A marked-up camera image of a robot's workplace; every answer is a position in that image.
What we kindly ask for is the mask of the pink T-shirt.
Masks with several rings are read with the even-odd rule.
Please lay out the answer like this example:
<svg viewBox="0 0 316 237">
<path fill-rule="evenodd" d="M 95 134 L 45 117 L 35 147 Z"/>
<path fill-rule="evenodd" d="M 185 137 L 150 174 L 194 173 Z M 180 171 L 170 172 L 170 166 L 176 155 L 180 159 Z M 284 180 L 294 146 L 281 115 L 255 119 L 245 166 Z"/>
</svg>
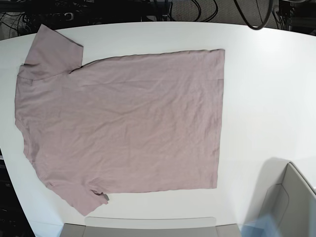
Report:
<svg viewBox="0 0 316 237">
<path fill-rule="evenodd" d="M 15 124 L 48 189 L 87 215 L 108 194 L 217 187 L 223 49 L 82 58 L 41 25 L 17 75 Z"/>
</svg>

